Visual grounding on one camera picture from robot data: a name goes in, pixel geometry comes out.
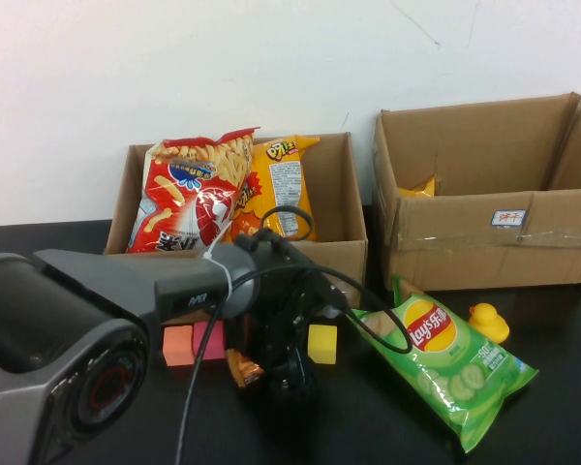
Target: black table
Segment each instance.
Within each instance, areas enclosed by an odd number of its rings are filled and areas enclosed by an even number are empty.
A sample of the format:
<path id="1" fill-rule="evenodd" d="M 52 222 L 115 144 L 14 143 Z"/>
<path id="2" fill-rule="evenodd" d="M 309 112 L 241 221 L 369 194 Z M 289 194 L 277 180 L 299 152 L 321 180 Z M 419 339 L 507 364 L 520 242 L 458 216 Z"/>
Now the black table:
<path id="1" fill-rule="evenodd" d="M 109 221 L 0 227 L 0 252 L 102 253 L 108 229 Z M 385 295 L 373 256 L 367 281 Z M 433 296 L 461 316 L 480 301 L 496 305 L 511 328 L 504 346 L 540 370 L 472 453 L 342 321 L 338 363 L 318 367 L 321 395 L 310 409 L 265 409 L 237 395 L 223 361 L 203 365 L 186 463 L 581 463 L 581 286 Z M 61 463 L 173 463 L 189 373 L 153 364 L 127 413 Z"/>

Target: rubber duck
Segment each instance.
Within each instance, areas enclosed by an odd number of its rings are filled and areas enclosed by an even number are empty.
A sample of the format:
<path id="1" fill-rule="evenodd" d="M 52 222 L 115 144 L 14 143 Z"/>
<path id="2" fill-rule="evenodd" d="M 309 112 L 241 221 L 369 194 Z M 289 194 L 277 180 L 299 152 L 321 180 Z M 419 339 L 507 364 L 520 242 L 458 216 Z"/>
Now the rubber duck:
<path id="1" fill-rule="evenodd" d="M 469 309 L 469 324 L 496 344 L 501 344 L 510 334 L 510 328 L 490 303 L 478 303 Z"/>

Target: open cardboard box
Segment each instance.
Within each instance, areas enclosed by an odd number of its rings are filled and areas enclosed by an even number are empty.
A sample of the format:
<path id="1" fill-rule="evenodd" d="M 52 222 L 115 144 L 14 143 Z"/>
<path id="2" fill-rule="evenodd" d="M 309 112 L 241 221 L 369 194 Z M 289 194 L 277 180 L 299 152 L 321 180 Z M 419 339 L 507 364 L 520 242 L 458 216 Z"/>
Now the open cardboard box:
<path id="1" fill-rule="evenodd" d="M 321 141 L 309 148 L 302 159 L 306 189 L 319 242 L 297 242 L 295 246 L 313 262 L 330 266 L 363 283 L 368 238 L 352 156 L 351 135 L 321 135 Z M 255 143 L 271 139 L 256 139 Z M 141 198 L 144 155 L 152 145 L 129 148 L 114 218 L 107 238 L 107 254 L 127 250 Z M 201 251 L 138 254 L 160 257 L 195 257 Z M 336 285 L 347 295 L 351 305 L 358 305 L 359 295 L 346 286 Z"/>
<path id="2" fill-rule="evenodd" d="M 386 286 L 581 283 L 581 96 L 382 111 L 374 205 Z M 435 175 L 437 195 L 401 198 Z"/>

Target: white wall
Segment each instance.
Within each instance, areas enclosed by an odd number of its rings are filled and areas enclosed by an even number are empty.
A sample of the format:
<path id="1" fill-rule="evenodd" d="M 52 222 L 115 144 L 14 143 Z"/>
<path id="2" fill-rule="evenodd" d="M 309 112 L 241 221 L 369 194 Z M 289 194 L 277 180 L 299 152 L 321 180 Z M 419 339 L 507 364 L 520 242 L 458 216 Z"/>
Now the white wall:
<path id="1" fill-rule="evenodd" d="M 109 218 L 126 147 L 581 93 L 581 0 L 0 0 L 0 224 Z"/>

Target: red foam block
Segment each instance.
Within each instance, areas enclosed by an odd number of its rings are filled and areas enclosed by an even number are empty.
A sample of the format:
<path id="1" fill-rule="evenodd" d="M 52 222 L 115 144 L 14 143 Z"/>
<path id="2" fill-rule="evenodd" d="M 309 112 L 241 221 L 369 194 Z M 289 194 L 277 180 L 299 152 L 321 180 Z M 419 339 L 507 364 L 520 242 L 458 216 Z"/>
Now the red foam block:
<path id="1" fill-rule="evenodd" d="M 202 336 L 206 330 L 206 325 L 207 322 L 194 324 L 194 357 L 198 354 L 198 349 L 202 342 Z M 213 332 L 211 332 L 209 343 L 206 345 L 206 350 L 204 351 L 204 359 L 217 360 L 220 358 L 226 358 L 226 349 L 224 348 L 224 323 L 216 322 L 213 326 Z"/>

